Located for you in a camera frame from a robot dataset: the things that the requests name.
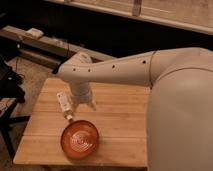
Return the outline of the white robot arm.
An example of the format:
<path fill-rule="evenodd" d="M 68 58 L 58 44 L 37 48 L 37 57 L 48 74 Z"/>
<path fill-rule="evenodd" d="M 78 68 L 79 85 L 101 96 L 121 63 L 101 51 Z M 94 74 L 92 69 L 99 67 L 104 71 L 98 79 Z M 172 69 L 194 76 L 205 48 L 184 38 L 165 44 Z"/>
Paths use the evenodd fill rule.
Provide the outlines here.
<path fill-rule="evenodd" d="M 92 100 L 92 82 L 150 87 L 149 171 L 213 171 L 212 50 L 156 50 L 99 63 L 78 52 L 57 76 L 70 85 L 75 105 Z"/>

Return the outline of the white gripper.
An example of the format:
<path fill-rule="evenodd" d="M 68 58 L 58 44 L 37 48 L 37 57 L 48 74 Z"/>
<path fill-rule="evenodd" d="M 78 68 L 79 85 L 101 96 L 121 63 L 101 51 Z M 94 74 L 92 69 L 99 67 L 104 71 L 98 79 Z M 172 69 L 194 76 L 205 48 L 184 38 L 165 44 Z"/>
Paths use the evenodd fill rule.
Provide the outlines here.
<path fill-rule="evenodd" d="M 85 104 L 96 110 L 95 102 L 92 101 L 92 90 L 88 82 L 84 83 L 70 83 L 69 84 L 71 91 L 71 107 L 72 111 L 76 112 L 79 104 Z"/>

